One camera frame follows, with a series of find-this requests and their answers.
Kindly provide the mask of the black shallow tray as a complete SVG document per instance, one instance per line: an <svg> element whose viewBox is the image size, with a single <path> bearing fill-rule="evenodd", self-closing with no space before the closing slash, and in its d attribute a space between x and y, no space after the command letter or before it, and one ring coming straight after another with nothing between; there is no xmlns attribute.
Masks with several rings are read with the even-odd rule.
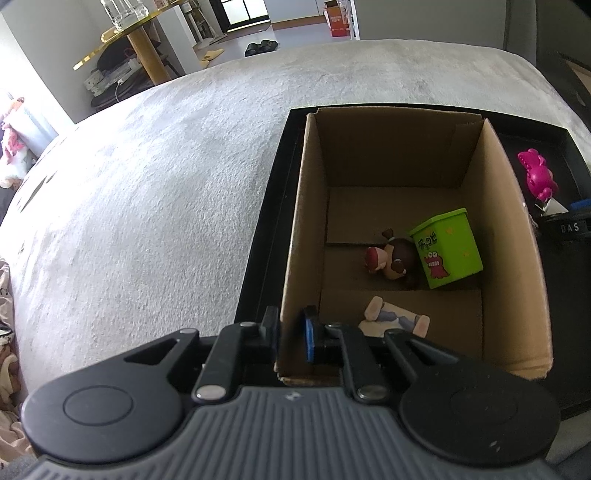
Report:
<svg viewBox="0 0 591 480"><path fill-rule="evenodd" d="M537 379L572 416L590 407L590 215L547 217L520 158L558 202L590 196L567 130L486 110L291 110L280 133L235 317L280 310L280 372L311 378L302 307L356 324L370 298L422 311L432 341Z"/></svg>

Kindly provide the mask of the orange cardboard box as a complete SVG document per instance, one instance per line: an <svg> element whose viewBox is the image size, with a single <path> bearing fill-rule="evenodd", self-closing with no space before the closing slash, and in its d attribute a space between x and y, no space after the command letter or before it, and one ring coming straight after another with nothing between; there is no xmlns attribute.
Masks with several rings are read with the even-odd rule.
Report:
<svg viewBox="0 0 591 480"><path fill-rule="evenodd" d="M328 0L324 2L325 20L327 20L332 38L345 38L351 35L349 14L346 1Z"/></svg>

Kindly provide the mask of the black framed board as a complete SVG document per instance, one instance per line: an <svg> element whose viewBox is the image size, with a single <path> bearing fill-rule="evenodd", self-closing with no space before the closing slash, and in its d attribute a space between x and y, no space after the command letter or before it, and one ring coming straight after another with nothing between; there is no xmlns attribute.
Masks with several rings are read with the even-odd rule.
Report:
<svg viewBox="0 0 591 480"><path fill-rule="evenodd" d="M542 51L537 53L536 67L590 129L590 93L566 60L556 51Z"/></svg>

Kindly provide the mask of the black slippers pair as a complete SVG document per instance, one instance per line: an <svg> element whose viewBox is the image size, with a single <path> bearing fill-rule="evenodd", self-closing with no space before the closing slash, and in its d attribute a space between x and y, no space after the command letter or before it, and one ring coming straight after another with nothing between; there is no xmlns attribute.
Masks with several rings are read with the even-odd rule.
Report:
<svg viewBox="0 0 591 480"><path fill-rule="evenodd" d="M245 57L255 56L263 53L270 53L276 51L279 43L276 40L264 39L260 43L249 43L245 49Z"/></svg>

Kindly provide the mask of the round gold side table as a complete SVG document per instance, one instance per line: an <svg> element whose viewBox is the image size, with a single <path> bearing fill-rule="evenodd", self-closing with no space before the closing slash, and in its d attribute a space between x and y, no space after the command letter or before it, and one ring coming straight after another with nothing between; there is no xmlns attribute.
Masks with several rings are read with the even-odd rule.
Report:
<svg viewBox="0 0 591 480"><path fill-rule="evenodd" d="M172 1L165 7L151 12L148 16L138 20L127 29L116 32L111 38L102 42L95 50L86 54L72 69L79 70L92 58L99 55L107 46L126 37L136 53L140 64L154 85L160 85L170 80L169 73L163 65L163 61L157 54L155 47L148 38L144 26L158 17L164 16L162 30L168 39L173 52L185 74L191 74L202 69L197 54L193 47L197 45L192 39L190 29L185 20L181 6L185 1Z"/></svg>

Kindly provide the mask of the brown dog figurine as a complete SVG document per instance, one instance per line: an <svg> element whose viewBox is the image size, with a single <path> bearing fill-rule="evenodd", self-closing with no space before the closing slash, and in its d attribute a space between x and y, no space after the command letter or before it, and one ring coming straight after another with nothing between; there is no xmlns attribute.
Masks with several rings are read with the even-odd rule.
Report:
<svg viewBox="0 0 591 480"><path fill-rule="evenodd" d="M370 274L383 272L390 280L399 280L409 274L417 258L415 244L397 237L389 228L382 232L386 240L383 247L369 247L365 254L365 266Z"/></svg>

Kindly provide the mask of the white charger plug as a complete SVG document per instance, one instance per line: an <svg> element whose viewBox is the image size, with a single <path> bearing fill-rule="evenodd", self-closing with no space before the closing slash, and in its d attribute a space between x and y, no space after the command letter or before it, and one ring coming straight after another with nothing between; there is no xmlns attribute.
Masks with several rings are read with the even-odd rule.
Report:
<svg viewBox="0 0 591 480"><path fill-rule="evenodd" d="M554 197L550 197L544 201L537 200L536 206L541 211L542 216L554 216L569 212L569 210Z"/></svg>

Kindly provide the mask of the pink bird toy figure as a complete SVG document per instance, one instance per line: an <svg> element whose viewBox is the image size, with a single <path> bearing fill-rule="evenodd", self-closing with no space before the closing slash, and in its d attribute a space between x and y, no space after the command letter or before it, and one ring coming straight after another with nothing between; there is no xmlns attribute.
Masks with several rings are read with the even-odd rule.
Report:
<svg viewBox="0 0 591 480"><path fill-rule="evenodd" d="M526 183L530 193L540 202L547 202L559 190L546 159L536 149L520 152L518 160L526 169Z"/></svg>

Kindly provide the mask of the clear glass jar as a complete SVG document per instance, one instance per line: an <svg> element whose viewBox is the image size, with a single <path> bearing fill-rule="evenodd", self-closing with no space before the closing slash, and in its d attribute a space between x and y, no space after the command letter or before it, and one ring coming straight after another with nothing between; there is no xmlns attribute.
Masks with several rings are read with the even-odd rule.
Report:
<svg viewBox="0 0 591 480"><path fill-rule="evenodd" d="M118 32L149 16L149 10L140 0L101 0L100 3Z"/></svg>

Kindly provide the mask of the green toy bin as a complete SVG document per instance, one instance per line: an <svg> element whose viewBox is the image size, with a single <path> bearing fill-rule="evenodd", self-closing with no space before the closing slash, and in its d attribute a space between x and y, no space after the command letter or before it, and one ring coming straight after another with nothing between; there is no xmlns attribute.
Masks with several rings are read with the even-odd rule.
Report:
<svg viewBox="0 0 591 480"><path fill-rule="evenodd" d="M429 287L437 289L483 270L467 210L439 214L409 232Z"/></svg>

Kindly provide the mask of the brown cardboard box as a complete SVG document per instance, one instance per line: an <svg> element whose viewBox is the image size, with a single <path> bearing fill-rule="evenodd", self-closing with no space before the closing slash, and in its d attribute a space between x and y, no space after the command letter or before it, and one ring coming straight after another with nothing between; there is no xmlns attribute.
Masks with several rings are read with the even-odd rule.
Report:
<svg viewBox="0 0 591 480"><path fill-rule="evenodd" d="M399 280L365 266L382 232L397 237L465 208L480 273L431 289L417 258ZM483 116L404 107L325 107L305 120L293 233L280 307L276 373L290 383L332 377L305 361L304 318L356 326L370 300L429 316L428 339L520 377L553 365L543 268L521 188Z"/></svg>

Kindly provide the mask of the yellow slippers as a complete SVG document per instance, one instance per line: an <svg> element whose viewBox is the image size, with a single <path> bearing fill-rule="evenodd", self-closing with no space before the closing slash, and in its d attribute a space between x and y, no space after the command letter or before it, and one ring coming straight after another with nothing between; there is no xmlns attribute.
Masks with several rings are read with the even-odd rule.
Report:
<svg viewBox="0 0 591 480"><path fill-rule="evenodd" d="M217 59L219 56L224 54L224 49L208 50L199 60L202 68L207 68L211 61Z"/></svg>

